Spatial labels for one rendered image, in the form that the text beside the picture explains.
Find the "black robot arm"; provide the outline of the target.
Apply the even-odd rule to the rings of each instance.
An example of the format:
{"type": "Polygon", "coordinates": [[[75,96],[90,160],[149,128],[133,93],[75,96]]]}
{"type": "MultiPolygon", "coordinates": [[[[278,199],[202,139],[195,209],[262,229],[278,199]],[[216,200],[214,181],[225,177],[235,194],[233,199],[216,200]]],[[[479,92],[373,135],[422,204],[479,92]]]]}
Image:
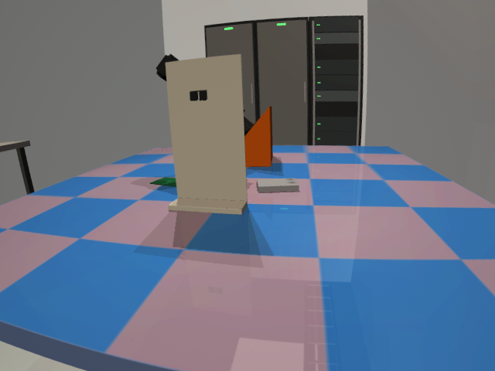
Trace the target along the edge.
{"type": "MultiPolygon", "coordinates": [[[[159,65],[156,67],[157,69],[157,75],[161,77],[164,81],[166,80],[166,65],[165,63],[167,62],[174,62],[177,61],[177,58],[175,58],[171,53],[169,55],[165,55],[162,59],[162,61],[159,63],[159,65]]],[[[245,116],[244,116],[244,136],[253,128],[253,126],[256,124],[252,124],[245,116]]]]}

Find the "tan panel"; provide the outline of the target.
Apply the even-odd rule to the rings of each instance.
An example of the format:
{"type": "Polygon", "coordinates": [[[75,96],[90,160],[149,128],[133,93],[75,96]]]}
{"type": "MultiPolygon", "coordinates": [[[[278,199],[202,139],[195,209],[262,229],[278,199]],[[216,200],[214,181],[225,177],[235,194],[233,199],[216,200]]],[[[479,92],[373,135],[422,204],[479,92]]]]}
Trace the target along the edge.
{"type": "Polygon", "coordinates": [[[165,65],[178,198],[169,210],[242,215],[248,198],[241,54],[165,65]]]}

